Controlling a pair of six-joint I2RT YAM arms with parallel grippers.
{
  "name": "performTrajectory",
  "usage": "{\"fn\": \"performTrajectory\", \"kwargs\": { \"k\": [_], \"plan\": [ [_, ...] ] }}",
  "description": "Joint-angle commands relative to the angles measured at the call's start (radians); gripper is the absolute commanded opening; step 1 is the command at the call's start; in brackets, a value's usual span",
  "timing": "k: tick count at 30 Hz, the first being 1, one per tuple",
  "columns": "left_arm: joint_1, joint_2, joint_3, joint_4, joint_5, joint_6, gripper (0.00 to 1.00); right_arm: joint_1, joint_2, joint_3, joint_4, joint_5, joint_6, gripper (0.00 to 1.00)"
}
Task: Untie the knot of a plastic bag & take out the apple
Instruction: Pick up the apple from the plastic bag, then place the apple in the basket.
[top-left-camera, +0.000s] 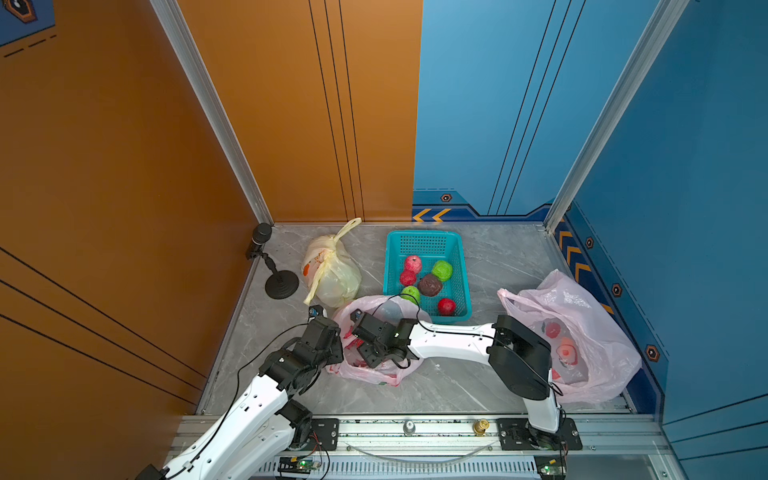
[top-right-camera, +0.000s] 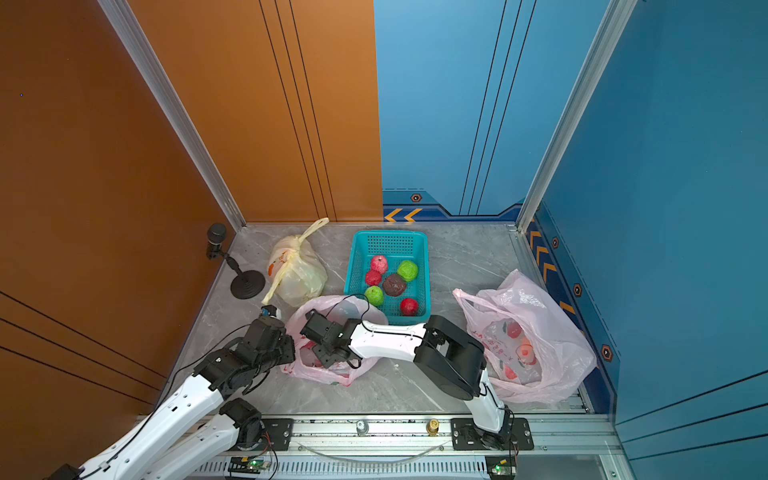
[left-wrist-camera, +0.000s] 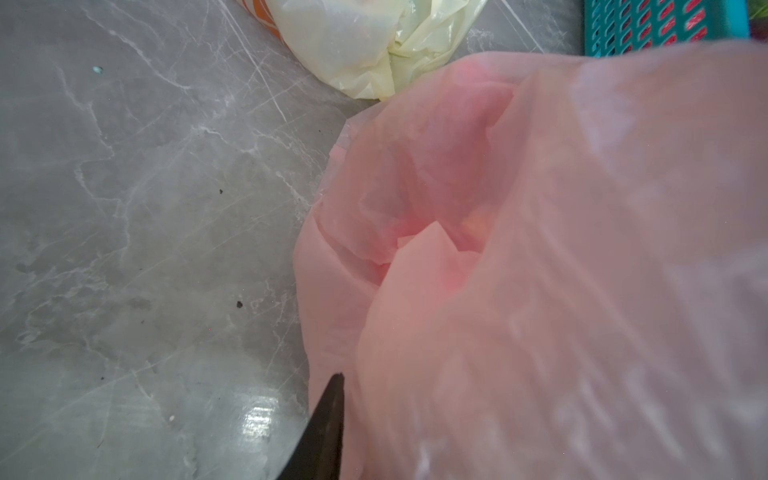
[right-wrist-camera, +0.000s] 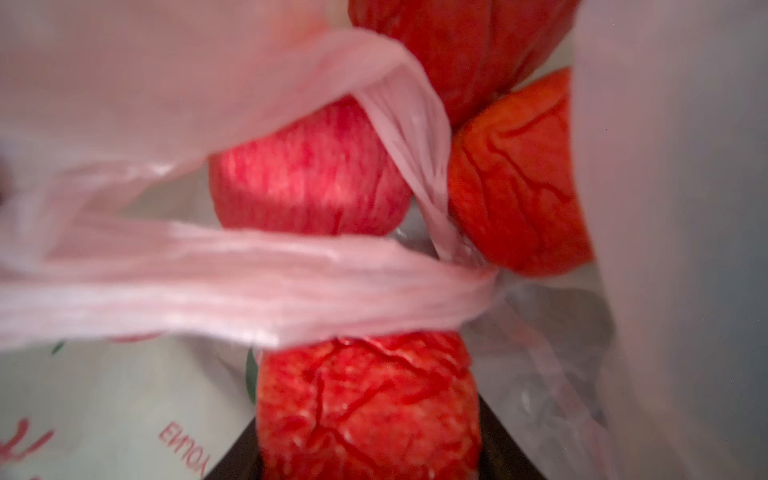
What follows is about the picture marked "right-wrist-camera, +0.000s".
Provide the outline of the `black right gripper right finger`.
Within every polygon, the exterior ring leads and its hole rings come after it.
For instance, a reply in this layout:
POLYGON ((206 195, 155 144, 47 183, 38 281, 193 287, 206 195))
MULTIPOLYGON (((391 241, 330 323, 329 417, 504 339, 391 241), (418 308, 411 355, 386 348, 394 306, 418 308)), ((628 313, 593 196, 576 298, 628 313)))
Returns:
POLYGON ((479 418, 482 438, 479 480, 545 479, 482 397, 479 397, 479 418))

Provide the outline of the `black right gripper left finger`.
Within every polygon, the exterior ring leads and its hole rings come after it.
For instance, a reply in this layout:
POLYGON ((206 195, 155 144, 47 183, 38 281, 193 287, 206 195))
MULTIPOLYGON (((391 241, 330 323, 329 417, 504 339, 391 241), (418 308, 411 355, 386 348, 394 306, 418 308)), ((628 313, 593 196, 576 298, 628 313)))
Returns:
POLYGON ((262 467, 256 422, 252 420, 205 480, 261 480, 262 467))

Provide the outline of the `red ball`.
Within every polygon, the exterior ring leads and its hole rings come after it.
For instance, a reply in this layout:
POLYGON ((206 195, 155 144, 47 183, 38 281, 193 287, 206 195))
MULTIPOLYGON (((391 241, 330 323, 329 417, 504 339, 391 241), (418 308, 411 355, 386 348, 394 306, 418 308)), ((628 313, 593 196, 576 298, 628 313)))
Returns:
POLYGON ((475 479, 471 358, 456 332, 339 338, 265 352, 256 429, 264 479, 475 479))

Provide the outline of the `orange-red ball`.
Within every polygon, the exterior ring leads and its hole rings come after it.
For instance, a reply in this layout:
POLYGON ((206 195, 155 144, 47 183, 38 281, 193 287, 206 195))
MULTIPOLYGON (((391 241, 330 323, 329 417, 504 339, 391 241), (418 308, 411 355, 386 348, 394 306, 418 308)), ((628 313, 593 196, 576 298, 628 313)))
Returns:
POLYGON ((570 68, 553 71, 453 139, 451 214, 489 262, 520 275, 560 275, 594 259, 573 179, 570 93, 570 68))

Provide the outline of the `pink-red ball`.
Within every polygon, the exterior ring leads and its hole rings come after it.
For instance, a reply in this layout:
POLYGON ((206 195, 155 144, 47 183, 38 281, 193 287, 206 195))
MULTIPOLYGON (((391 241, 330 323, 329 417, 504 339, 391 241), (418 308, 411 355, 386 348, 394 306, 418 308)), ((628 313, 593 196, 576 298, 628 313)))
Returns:
POLYGON ((208 176, 217 218, 229 229, 385 236, 412 197, 351 96, 212 156, 208 176))

